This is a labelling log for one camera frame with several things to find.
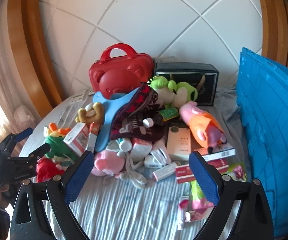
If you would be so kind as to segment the pink pig plush toy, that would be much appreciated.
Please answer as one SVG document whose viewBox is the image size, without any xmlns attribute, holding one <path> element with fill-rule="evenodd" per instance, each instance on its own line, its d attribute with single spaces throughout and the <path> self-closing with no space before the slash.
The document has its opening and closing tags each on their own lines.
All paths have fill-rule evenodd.
<svg viewBox="0 0 288 240">
<path fill-rule="evenodd" d="M 103 150 L 95 154 L 94 167 L 91 174 L 102 176 L 117 176 L 124 168 L 126 159 L 119 157 L 116 152 Z"/>
</svg>

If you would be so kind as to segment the green pink wet wipes pack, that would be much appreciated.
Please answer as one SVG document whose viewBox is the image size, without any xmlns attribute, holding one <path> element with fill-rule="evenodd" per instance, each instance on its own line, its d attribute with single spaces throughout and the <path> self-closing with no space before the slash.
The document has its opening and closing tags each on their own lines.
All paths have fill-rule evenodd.
<svg viewBox="0 0 288 240">
<path fill-rule="evenodd" d="M 208 164 L 214 166 L 220 174 L 228 174 L 234 180 L 246 181 L 243 164 L 237 163 L 229 165 L 225 159 L 209 161 Z M 179 200 L 177 229 L 183 230 L 186 222 L 205 219 L 212 211 L 214 205 L 204 196 L 189 165 L 186 164 L 176 167 L 175 177 L 178 184 L 190 183 L 191 185 L 191 195 L 183 196 Z"/>
</svg>

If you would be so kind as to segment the pink tissue pack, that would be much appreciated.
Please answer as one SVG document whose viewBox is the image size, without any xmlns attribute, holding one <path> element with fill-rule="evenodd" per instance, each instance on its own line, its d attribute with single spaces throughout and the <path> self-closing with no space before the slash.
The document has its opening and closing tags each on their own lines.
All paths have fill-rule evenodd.
<svg viewBox="0 0 288 240">
<path fill-rule="evenodd" d="M 152 150 L 153 144 L 150 141 L 139 138 L 132 138 L 132 149 L 130 151 L 130 158 L 133 162 L 143 161 Z"/>
</svg>

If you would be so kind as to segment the white medicine bottle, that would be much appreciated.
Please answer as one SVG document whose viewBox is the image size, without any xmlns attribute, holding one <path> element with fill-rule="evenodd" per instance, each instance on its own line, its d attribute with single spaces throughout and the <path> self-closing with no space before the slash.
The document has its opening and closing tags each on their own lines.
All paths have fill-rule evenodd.
<svg viewBox="0 0 288 240">
<path fill-rule="evenodd" d="M 132 141 L 129 138 L 119 138 L 118 139 L 119 148 L 123 152 L 129 152 L 132 150 Z"/>
</svg>

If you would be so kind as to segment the blue white ointment box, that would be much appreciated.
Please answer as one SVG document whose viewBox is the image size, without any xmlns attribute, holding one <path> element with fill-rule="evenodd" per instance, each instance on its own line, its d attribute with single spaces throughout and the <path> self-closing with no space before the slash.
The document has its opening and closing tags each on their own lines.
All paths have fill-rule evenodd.
<svg viewBox="0 0 288 240">
<path fill-rule="evenodd" d="M 175 170 L 177 167 L 177 163 L 176 162 L 172 162 L 169 165 L 164 166 L 163 168 L 160 168 L 156 171 L 153 172 L 153 178 L 155 181 L 161 181 L 173 174 L 175 174 Z"/>
</svg>

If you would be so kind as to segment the sheer beige curtain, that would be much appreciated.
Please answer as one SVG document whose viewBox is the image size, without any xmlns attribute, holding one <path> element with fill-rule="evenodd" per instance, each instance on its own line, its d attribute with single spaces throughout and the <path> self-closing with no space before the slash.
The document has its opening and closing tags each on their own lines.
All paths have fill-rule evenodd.
<svg viewBox="0 0 288 240">
<path fill-rule="evenodd" d="M 41 120 L 24 87 L 11 50 L 8 0 L 0 0 L 0 142 Z"/>
</svg>

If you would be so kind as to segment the green frog plush toy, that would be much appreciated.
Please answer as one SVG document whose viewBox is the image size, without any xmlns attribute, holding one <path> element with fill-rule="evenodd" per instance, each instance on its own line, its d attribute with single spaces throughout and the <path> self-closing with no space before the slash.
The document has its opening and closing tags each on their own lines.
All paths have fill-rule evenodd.
<svg viewBox="0 0 288 240">
<path fill-rule="evenodd" d="M 186 82 L 176 83 L 163 76 L 154 76 L 148 80 L 148 85 L 157 92 L 165 108 L 175 107 L 180 109 L 190 101 L 196 101 L 198 90 Z"/>
</svg>

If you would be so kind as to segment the brown glass syrup bottle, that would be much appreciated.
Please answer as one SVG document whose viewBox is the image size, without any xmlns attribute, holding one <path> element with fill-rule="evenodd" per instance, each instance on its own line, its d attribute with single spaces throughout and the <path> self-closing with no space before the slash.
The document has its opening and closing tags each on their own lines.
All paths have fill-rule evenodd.
<svg viewBox="0 0 288 240">
<path fill-rule="evenodd" d="M 152 118 L 143 119 L 142 123 L 145 128 L 151 128 L 154 125 L 164 126 L 178 117 L 179 110 L 175 107 L 171 107 L 158 111 Z"/>
</svg>

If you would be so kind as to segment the blue plastic storage crate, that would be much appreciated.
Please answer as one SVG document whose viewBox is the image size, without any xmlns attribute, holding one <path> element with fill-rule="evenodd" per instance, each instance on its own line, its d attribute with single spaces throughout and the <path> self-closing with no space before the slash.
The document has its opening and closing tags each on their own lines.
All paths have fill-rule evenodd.
<svg viewBox="0 0 288 240">
<path fill-rule="evenodd" d="M 243 48 L 237 105 L 252 178 L 263 184 L 275 237 L 288 234 L 288 68 Z"/>
</svg>

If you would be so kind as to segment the light blue plastic bib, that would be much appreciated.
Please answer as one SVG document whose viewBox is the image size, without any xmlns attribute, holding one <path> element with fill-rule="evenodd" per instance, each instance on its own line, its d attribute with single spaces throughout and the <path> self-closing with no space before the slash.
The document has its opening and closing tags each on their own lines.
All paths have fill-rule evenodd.
<svg viewBox="0 0 288 240">
<path fill-rule="evenodd" d="M 137 90 L 138 88 L 128 94 L 113 94 L 113 99 L 106 99 L 101 92 L 96 92 L 94 94 L 92 98 L 93 102 L 100 102 L 104 107 L 104 123 L 97 135 L 95 152 L 101 152 L 107 147 L 110 141 L 110 129 L 115 115 L 125 104 L 130 102 Z"/>
</svg>

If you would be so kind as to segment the black rectangular gift box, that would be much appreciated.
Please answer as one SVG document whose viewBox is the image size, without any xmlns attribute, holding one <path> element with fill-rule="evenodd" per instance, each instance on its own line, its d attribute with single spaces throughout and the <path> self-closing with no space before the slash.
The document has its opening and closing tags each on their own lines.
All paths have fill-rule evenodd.
<svg viewBox="0 0 288 240">
<path fill-rule="evenodd" d="M 218 70 L 211 64 L 192 62 L 156 63 L 155 75 L 171 78 L 177 84 L 186 82 L 197 89 L 196 102 L 201 106 L 213 106 L 218 83 Z"/>
</svg>

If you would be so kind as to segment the white blue barcode box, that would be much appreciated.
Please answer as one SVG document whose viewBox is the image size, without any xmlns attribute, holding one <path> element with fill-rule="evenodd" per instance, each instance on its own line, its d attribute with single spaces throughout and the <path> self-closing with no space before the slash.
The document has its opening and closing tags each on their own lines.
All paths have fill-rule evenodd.
<svg viewBox="0 0 288 240">
<path fill-rule="evenodd" d="M 200 153 L 205 161 L 213 161 L 235 155 L 235 148 L 228 142 L 215 147 L 212 153 L 208 153 L 206 148 L 198 148 L 196 151 Z"/>
</svg>

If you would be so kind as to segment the green dinosaur plush toy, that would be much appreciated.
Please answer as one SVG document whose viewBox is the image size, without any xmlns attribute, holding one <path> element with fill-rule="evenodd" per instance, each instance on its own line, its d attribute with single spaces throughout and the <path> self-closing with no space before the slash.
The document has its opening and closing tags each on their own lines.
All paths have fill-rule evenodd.
<svg viewBox="0 0 288 240">
<path fill-rule="evenodd" d="M 64 138 L 70 131 L 71 128 L 58 128 L 54 122 L 49 123 L 49 126 L 44 127 L 43 134 L 45 137 L 45 142 L 50 145 L 50 151 L 45 154 L 48 159 L 61 157 L 70 158 L 73 161 L 77 161 L 78 156 L 64 142 Z"/>
</svg>

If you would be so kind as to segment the white pink carton box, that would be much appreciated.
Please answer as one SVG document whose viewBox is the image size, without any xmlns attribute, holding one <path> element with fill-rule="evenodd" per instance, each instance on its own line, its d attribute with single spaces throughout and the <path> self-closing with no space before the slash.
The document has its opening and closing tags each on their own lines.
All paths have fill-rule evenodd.
<svg viewBox="0 0 288 240">
<path fill-rule="evenodd" d="M 89 128 L 85 123 L 77 123 L 64 138 L 64 143 L 79 157 L 83 155 L 88 143 Z"/>
</svg>

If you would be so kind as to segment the dark red knitted scarf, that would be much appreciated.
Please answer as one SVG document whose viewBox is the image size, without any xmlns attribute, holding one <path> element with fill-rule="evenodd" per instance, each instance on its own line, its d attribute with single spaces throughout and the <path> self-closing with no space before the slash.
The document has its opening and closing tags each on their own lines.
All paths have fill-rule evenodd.
<svg viewBox="0 0 288 240">
<path fill-rule="evenodd" d="M 110 129 L 110 140 L 119 138 L 137 138 L 150 142 L 160 140 L 164 136 L 164 126 L 153 125 L 146 128 L 143 120 L 152 118 L 162 109 L 164 105 L 158 93 L 146 83 L 141 84 L 130 102 L 115 115 Z"/>
</svg>

